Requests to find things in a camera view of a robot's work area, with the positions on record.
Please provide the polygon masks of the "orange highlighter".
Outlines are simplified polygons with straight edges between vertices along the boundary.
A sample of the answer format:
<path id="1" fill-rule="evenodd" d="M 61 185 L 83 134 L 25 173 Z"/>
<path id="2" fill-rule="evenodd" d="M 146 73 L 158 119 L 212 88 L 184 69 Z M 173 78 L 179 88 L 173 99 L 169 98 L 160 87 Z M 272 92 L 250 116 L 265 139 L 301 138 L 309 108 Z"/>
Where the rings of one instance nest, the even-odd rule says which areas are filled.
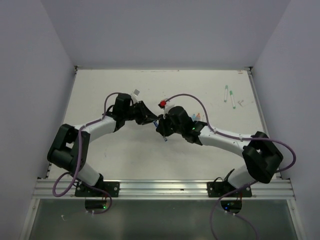
<path id="1" fill-rule="evenodd" d="M 196 120 L 196 121 L 200 121 L 200 120 L 201 120 L 201 115 L 200 115 L 200 113 L 198 113 L 198 114 L 196 115 L 195 120 Z"/>

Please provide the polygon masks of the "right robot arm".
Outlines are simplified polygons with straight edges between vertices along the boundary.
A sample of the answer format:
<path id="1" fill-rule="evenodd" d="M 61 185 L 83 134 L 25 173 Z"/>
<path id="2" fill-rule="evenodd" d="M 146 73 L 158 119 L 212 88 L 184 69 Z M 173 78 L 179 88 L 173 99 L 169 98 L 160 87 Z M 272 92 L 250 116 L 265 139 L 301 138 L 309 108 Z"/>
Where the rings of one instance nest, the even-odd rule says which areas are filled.
<path id="1" fill-rule="evenodd" d="M 263 132 L 254 135 L 234 135 L 210 129 L 208 123 L 193 121 L 181 106 L 174 106 L 158 116 L 156 131 L 163 137 L 181 135 L 187 142 L 216 147 L 244 160 L 244 165 L 231 170 L 224 179 L 223 192 L 235 196 L 241 187 L 254 181 L 268 184 L 283 160 L 282 153 Z"/>

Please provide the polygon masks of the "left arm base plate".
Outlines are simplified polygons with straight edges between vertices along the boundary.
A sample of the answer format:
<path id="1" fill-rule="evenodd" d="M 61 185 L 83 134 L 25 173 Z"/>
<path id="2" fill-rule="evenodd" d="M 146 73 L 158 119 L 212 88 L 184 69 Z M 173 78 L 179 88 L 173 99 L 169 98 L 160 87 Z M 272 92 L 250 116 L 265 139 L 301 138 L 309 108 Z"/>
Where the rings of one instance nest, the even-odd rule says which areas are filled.
<path id="1" fill-rule="evenodd" d="M 76 197 L 98 198 L 106 197 L 106 193 L 108 193 L 112 198 L 117 198 L 119 196 L 119 191 L 119 181 L 101 181 L 98 182 L 95 186 L 90 186 L 82 182 L 76 184 L 74 195 Z"/>

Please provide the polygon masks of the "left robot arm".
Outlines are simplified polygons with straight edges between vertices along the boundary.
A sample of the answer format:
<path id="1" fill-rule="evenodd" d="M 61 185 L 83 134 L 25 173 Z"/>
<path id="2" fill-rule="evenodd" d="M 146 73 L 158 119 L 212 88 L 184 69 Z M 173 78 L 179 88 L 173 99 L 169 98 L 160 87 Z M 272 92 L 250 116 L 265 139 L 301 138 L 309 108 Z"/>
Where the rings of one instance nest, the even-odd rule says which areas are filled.
<path id="1" fill-rule="evenodd" d="M 77 126 L 61 125 L 47 154 L 50 163 L 84 182 L 87 192 L 95 197 L 103 193 L 104 184 L 101 174 L 87 163 L 89 144 L 120 130 L 127 121 L 146 125 L 158 119 L 132 94 L 117 92 L 116 95 L 114 104 L 104 108 L 101 118 Z"/>

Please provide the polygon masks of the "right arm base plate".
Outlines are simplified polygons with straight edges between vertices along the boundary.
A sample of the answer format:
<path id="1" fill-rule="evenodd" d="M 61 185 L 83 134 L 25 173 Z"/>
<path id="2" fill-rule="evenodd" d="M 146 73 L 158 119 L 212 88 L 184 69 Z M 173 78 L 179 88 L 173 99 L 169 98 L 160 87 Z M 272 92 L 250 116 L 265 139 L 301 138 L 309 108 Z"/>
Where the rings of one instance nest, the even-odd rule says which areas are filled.
<path id="1" fill-rule="evenodd" d="M 220 198 L 221 196 L 234 191 L 236 188 L 232 186 L 230 183 L 228 183 L 226 180 L 220 180 L 221 177 L 216 178 L 214 181 L 208 181 L 206 183 L 206 189 L 207 189 L 207 195 L 209 198 Z M 237 197 L 244 197 L 244 198 L 250 198 L 252 197 L 252 190 L 249 187 L 248 189 L 245 188 L 243 190 L 238 190 L 237 192 L 234 192 L 227 197 L 229 198 L 237 198 Z"/>

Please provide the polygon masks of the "dark blue capped marker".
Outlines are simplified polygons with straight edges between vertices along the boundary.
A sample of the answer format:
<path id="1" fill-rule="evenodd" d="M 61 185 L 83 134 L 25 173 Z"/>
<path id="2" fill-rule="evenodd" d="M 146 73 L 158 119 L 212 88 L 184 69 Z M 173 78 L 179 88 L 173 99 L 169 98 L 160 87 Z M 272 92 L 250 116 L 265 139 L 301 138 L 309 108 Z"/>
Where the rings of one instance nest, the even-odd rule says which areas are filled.
<path id="1" fill-rule="evenodd" d="M 162 138 L 163 138 L 163 140 L 164 140 L 165 142 L 167 142 L 168 139 L 167 139 L 167 137 L 165 136 L 165 132 L 164 132 L 164 130 L 163 130 L 163 126 L 160 124 L 160 122 L 159 122 L 158 120 L 155 120 L 155 121 L 153 121 L 153 124 L 154 124 L 154 126 L 155 126 L 156 132 L 159 133 L 159 134 L 162 136 Z"/>

